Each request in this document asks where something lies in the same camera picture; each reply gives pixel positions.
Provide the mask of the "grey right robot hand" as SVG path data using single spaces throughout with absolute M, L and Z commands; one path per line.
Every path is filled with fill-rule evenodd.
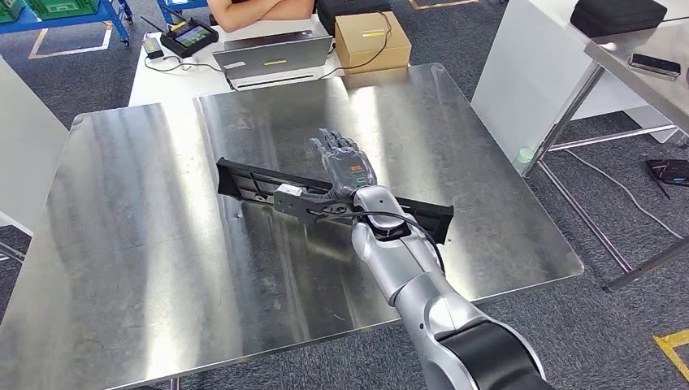
M 377 185 L 375 171 L 356 142 L 326 128 L 319 131 L 320 137 L 310 140 L 320 153 L 322 165 L 330 177 L 330 198 L 348 199 L 359 188 Z

